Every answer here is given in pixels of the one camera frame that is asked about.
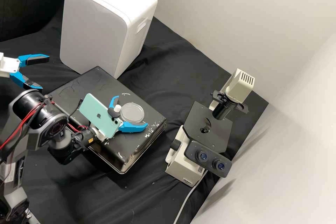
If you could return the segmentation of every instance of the white backdrop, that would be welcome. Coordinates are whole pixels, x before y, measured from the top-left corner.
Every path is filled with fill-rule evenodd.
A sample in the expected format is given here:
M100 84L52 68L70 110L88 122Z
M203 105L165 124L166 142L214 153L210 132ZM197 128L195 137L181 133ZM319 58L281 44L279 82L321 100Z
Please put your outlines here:
M192 224L336 223L336 35L269 105Z
M336 32L335 0L159 0L155 16L268 101Z

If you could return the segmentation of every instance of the robotic arm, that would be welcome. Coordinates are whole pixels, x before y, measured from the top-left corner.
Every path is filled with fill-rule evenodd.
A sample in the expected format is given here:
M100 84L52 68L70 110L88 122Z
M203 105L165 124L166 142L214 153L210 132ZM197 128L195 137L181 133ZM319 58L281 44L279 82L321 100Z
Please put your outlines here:
M8 107L9 118L0 135L0 223L39 224L29 211L21 187L28 150L49 143L48 151L60 163L68 164L97 140L97 129L87 127L73 133L66 128L69 116L51 97L27 90Z

